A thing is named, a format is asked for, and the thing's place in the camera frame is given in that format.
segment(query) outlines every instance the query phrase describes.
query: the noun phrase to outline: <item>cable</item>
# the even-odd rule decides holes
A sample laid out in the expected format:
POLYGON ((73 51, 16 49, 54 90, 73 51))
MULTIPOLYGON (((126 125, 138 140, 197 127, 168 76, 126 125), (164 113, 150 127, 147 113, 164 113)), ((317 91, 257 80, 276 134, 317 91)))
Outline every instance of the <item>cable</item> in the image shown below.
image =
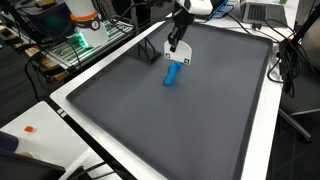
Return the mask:
POLYGON ((28 79, 29 79, 29 81, 30 81, 30 83, 31 83, 31 86, 32 86, 34 95, 35 95, 35 97, 36 97, 36 99, 37 99, 38 102, 40 102, 40 98, 39 98, 39 95, 38 95, 36 86, 34 85, 34 82, 33 82, 32 78, 31 78, 31 76, 30 76, 30 74, 29 74, 29 72, 28 72, 28 65, 29 65, 31 59, 33 59, 35 56, 38 56, 39 54, 41 54, 41 51, 39 51, 38 53, 36 53, 36 54, 34 54, 33 56, 31 56, 31 57, 28 59, 27 63, 24 65, 24 72, 26 73, 26 75, 27 75, 27 77, 28 77, 28 79))
POLYGON ((109 176, 110 174, 113 174, 113 173, 115 173, 115 172, 113 171, 113 172, 110 172, 110 173, 107 173, 107 174, 104 174, 104 175, 101 175, 101 176, 94 177, 94 178, 92 178, 92 179, 100 179, 100 178, 102 178, 102 177, 109 176))
POLYGON ((230 14, 227 14, 227 16, 231 17, 234 21, 236 21, 236 22, 239 24, 239 26, 240 26, 246 33, 252 35, 245 27, 242 26, 242 24, 241 24, 236 18, 234 18, 234 17, 231 16, 230 14))
MULTIPOLYGON (((301 73, 301 62, 303 62, 315 75, 318 75, 318 73, 310 63, 308 55, 303 47, 300 44, 293 45, 287 37, 273 28, 268 23, 268 21, 269 20, 265 21, 267 26, 269 26, 270 29, 282 36, 284 40, 279 44, 279 58, 274 66, 268 71, 267 77, 273 82, 284 83, 284 91, 289 94, 290 97, 294 97, 295 91, 293 80, 297 78, 301 73), (282 81, 276 81, 270 76, 277 65, 280 66, 280 75, 282 77, 282 81)), ((293 32, 292 35, 294 35, 295 32, 290 27, 288 28, 293 32)))
MULTIPOLYGON (((101 4, 101 3, 98 3, 98 5, 101 7, 101 10, 103 11, 102 13, 104 13, 105 15, 107 15, 107 13, 105 12, 105 8, 102 6, 102 4, 101 4)), ((151 21, 151 20, 153 20, 153 19, 156 20, 156 21, 154 21, 154 22, 151 21, 150 23, 147 23, 147 24, 145 24, 144 26, 142 26, 142 27, 140 27, 140 28, 135 27, 135 26, 133 25, 133 27, 135 27, 136 29, 135 29, 134 31, 130 31, 130 32, 126 32, 126 31, 124 31, 123 29, 121 29, 121 28, 118 27, 117 22, 120 21, 121 17, 120 17, 118 20, 116 20, 116 21, 114 21, 114 20, 112 20, 112 19, 110 18, 109 22, 110 22, 112 25, 114 25, 114 27, 117 28, 120 32, 122 32, 122 33, 124 33, 124 34, 134 34, 134 33, 136 33, 136 32, 139 32, 139 31, 144 30, 145 28, 148 28, 149 26, 151 26, 151 25, 153 25, 153 24, 155 24, 155 23, 172 19, 172 18, 176 17, 177 15, 179 15, 181 12, 182 12, 182 9, 179 9, 179 10, 178 10, 177 12, 175 12, 171 17, 149 18, 149 19, 145 20, 144 22, 142 22, 141 24, 144 24, 144 23, 146 23, 147 21, 151 21)))
POLYGON ((97 3, 98 3, 98 6, 100 6, 100 9, 102 11, 102 13, 105 15, 105 17, 108 18, 108 20, 110 21, 111 20, 111 8, 110 8, 110 5, 109 5, 109 2, 107 0, 103 0, 103 2, 107 5, 107 8, 108 8, 108 12, 110 13, 110 15, 104 10, 102 9, 104 6, 102 5, 102 1, 101 0, 97 0, 97 3))
POLYGON ((233 10, 235 10, 237 7, 238 7, 238 4, 239 4, 239 2, 237 1, 237 4, 236 5, 226 5, 226 6, 228 6, 228 7, 232 7, 232 9, 230 10, 230 11, 228 11, 228 12, 223 12, 223 11, 221 11, 221 10, 219 10, 219 12, 222 12, 222 13, 224 13, 221 17, 213 17, 212 19, 222 19, 222 18, 224 18, 224 17, 226 17, 228 14, 230 14, 233 10))
POLYGON ((102 162, 102 163, 96 164, 96 165, 94 165, 94 166, 92 166, 92 167, 90 167, 88 169, 85 169, 85 170, 81 171, 80 173, 78 173, 77 175, 74 175, 71 178, 70 177, 67 178, 67 180, 76 180, 78 177, 82 176, 83 174, 88 173, 88 172, 90 172, 90 171, 92 171, 94 169, 97 169, 98 167, 103 166, 105 164, 107 164, 107 163, 106 162, 102 162))
POLYGON ((43 56, 41 57, 41 60, 39 61, 38 67, 37 67, 37 79, 39 81, 40 86, 49 92, 49 89, 47 89, 47 87, 42 83, 41 79, 40 79, 40 67, 44 61, 44 59, 47 57, 48 53, 54 48, 54 46, 56 45, 56 43, 54 43, 49 50, 47 50, 47 52, 45 52, 45 54, 43 54, 43 56))
POLYGON ((21 39, 21 31, 20 31, 20 28, 19 28, 19 26, 18 26, 18 22, 17 22, 16 18, 14 18, 14 17, 13 17, 13 20, 14 20, 14 24, 15 24, 16 27, 17 27, 19 40, 20 40, 20 42, 23 44, 23 40, 21 39))
POLYGON ((82 65, 81 65, 81 61, 80 61, 80 58, 79 58, 79 56, 78 56, 77 51, 74 49, 74 47, 72 46, 72 44, 71 44, 71 43, 69 43, 68 41, 67 41, 67 44, 72 48, 72 50, 73 50, 74 54, 75 54, 75 55, 76 55, 76 57, 77 57, 78 64, 79 64, 79 67, 80 67, 80 70, 81 70, 81 72, 83 72, 82 65))
POLYGON ((281 22, 281 21, 279 21, 279 20, 276 20, 276 19, 266 19, 267 25, 268 25, 269 27, 271 27, 270 24, 268 23, 268 21, 274 21, 274 22, 280 23, 280 24, 286 26, 288 29, 290 29, 290 31, 292 32, 293 35, 296 34, 296 32, 295 32, 290 26, 288 26, 287 24, 285 24, 285 23, 283 23, 283 22, 281 22))
POLYGON ((121 21, 123 19, 123 17, 128 14, 128 12, 131 12, 131 9, 137 7, 137 6, 144 6, 147 5, 146 2, 141 2, 141 3, 135 3, 133 5, 131 5, 126 11, 124 11, 124 13, 122 13, 122 15, 119 17, 118 20, 116 20, 116 22, 121 21))
MULTIPOLYGON (((242 29, 242 28, 241 28, 241 27, 227 27, 227 28, 224 28, 224 29, 242 29)), ((279 40, 277 40, 276 38, 272 37, 271 35, 269 35, 269 34, 267 34, 267 33, 265 33, 265 32, 262 32, 262 31, 260 31, 260 30, 251 29, 251 28, 246 28, 246 29, 247 29, 247 30, 252 30, 252 31, 258 32, 258 33, 260 33, 260 34, 263 34, 263 35, 269 37, 270 39, 274 40, 274 41, 272 41, 273 43, 280 43, 279 40)))

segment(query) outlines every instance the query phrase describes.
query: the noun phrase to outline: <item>gray mat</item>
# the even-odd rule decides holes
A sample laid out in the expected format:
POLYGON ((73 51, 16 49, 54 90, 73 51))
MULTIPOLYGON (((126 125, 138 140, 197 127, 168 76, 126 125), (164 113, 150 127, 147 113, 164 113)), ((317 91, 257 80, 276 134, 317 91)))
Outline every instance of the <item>gray mat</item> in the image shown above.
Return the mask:
MULTIPOLYGON (((158 50, 172 27, 149 35, 158 50)), ((172 61, 123 55, 67 99, 168 179, 240 179, 272 42, 204 25, 184 41, 193 60, 170 87, 172 61)))

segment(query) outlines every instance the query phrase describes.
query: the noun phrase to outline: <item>electronic equipment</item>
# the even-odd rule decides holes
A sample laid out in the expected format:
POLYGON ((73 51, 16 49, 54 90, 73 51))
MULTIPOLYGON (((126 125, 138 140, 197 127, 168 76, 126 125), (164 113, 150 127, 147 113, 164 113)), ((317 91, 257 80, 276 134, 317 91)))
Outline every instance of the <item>electronic equipment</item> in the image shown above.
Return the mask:
POLYGON ((216 13, 221 10, 223 7, 227 5, 229 0, 211 0, 212 3, 212 12, 209 15, 196 15, 197 19, 210 20, 212 19, 216 13))
POLYGON ((91 0, 65 0, 65 3, 72 12, 70 17, 83 37, 85 47, 97 47, 108 42, 109 32, 100 21, 91 0))
POLYGON ((181 41, 188 26, 193 23, 195 15, 209 15, 212 13, 211 0, 175 0, 172 18, 175 22, 168 41, 164 44, 164 56, 187 65, 191 64, 192 48, 181 41))
POLYGON ((61 166, 53 165, 0 149, 0 179, 57 180, 64 173, 61 166))
POLYGON ((240 0, 242 21, 250 24, 266 25, 267 19, 274 19, 282 23, 270 21, 274 27, 287 27, 287 19, 283 5, 264 4, 240 0))
POLYGON ((70 10, 64 0, 56 0, 54 5, 47 8, 36 6, 33 0, 22 0, 17 3, 16 8, 28 26, 42 37, 43 44, 56 36, 74 33, 70 10))

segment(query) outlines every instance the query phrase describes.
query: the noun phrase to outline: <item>metal stand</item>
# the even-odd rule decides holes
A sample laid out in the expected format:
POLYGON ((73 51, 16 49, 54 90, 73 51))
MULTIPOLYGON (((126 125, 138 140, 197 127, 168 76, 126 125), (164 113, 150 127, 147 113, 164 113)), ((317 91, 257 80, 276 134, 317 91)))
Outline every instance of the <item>metal stand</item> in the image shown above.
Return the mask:
POLYGON ((307 142, 311 141, 311 135, 305 130, 293 117, 286 114, 283 110, 279 108, 279 115, 285 119, 295 130, 297 130, 307 142))
POLYGON ((134 45, 128 52, 130 56, 133 56, 145 63, 153 64, 162 54, 158 52, 148 38, 144 38, 144 45, 134 45))
POLYGON ((315 10, 307 19, 307 21, 301 26, 301 29, 298 31, 298 33, 293 37, 293 39, 290 42, 294 46, 299 44, 300 40, 303 38, 306 32, 310 29, 310 27, 313 25, 314 22, 316 22, 316 20, 319 17, 320 17, 320 5, 317 5, 315 7, 315 10))

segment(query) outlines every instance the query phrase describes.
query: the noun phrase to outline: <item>white table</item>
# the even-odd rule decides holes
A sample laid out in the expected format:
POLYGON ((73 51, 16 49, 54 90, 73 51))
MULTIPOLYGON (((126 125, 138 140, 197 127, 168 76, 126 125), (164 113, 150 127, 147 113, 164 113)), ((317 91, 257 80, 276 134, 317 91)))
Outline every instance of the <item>white table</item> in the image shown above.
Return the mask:
MULTIPOLYGON (((15 153, 27 152, 35 159, 62 166, 66 179, 79 166, 84 169, 103 162, 103 160, 71 129, 71 127, 45 102, 40 102, 0 129, 2 132, 19 138, 15 153), (32 132, 24 131, 32 126, 32 132)), ((88 174, 97 177, 113 170, 103 165, 88 174)), ((117 174, 101 180, 120 180, 117 174)))
MULTIPOLYGON (((290 27, 294 26, 296 12, 298 9, 299 0, 289 0, 285 6, 287 21, 290 27)), ((239 6, 233 12, 239 13, 239 6)), ((228 17, 220 20, 212 20, 207 22, 208 25, 217 27, 238 27, 239 25, 228 17)), ((119 57, 122 53, 132 47, 134 44, 142 40, 146 35, 159 27, 161 23, 157 23, 148 30, 132 39, 127 44, 123 45, 112 54, 105 57, 103 60, 95 64, 90 69, 86 70, 78 77, 64 85, 57 91, 51 94, 51 99, 55 101, 65 112, 67 112, 80 126, 82 126, 93 138, 95 138, 114 158, 116 158, 127 170, 129 170, 136 178, 155 180, 164 179, 164 177, 143 162, 140 158, 134 155, 131 151, 125 148, 120 142, 115 140, 111 135, 94 124, 90 119, 85 117, 81 112, 74 108, 67 100, 66 96, 83 82, 95 75, 102 68, 119 57)), ((275 33, 268 28, 263 27, 261 31, 266 32, 276 38, 275 33)), ((280 29, 286 35, 291 34, 287 29, 280 29)), ((278 114, 278 107, 281 97, 281 85, 270 82, 266 77, 264 79, 262 90, 260 93, 259 103, 252 127, 250 142, 247 150, 246 160, 243 168, 243 180, 262 180, 265 179, 269 156, 271 152, 274 129, 278 114)))

